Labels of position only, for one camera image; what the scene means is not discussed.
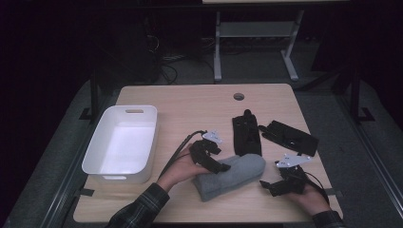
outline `round hole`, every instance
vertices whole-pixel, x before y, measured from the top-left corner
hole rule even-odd
[[[241,93],[236,93],[234,94],[234,99],[237,101],[242,101],[243,99],[245,99],[245,96]]]

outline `black electronic device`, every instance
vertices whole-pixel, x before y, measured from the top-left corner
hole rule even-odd
[[[196,131],[191,135],[188,135],[186,139],[181,143],[175,153],[172,155],[171,159],[168,161],[166,166],[163,168],[163,171],[160,174],[160,177],[165,173],[165,171],[175,162],[178,158],[179,153],[183,150],[184,146],[189,143],[189,141],[193,138],[193,136],[201,134],[203,139],[200,141],[195,141],[190,146],[190,156],[192,157],[192,161],[194,163],[198,163],[210,172],[218,174],[219,172],[225,172],[231,168],[231,165],[225,163],[219,163],[211,158],[211,154],[219,154],[221,150],[219,149],[216,142],[220,142],[221,140],[218,138],[216,132],[207,132],[207,131]]]
[[[288,193],[303,194],[305,184],[310,184],[322,195],[323,198],[329,203],[329,198],[323,189],[323,186],[318,186],[309,180],[307,173],[298,164],[289,167],[279,167],[279,161],[276,161],[278,171],[283,180],[275,183],[269,183],[260,180],[260,185],[268,189],[273,197],[281,196]]]

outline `white plastic basket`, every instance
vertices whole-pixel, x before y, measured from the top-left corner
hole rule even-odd
[[[86,150],[83,171],[101,182],[146,182],[151,176],[157,130],[157,108],[152,105],[108,108]]]

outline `metal stand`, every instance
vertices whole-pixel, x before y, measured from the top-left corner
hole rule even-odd
[[[216,52],[214,54],[214,80],[220,82],[222,79],[220,58],[221,37],[289,37],[290,42],[287,48],[281,51],[281,57],[284,60],[291,80],[297,81],[298,76],[290,56],[297,39],[303,12],[303,10],[298,12],[295,21],[222,22],[220,12],[218,11],[216,21]]]

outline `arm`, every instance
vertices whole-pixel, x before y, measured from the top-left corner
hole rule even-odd
[[[305,184],[302,194],[289,193],[285,196],[312,216],[316,227],[346,227],[338,212],[332,210],[313,186]]]
[[[152,183],[134,202],[117,212],[109,221],[112,227],[149,227],[169,200],[168,192],[177,183],[209,171],[193,163],[189,144],[166,172]]]

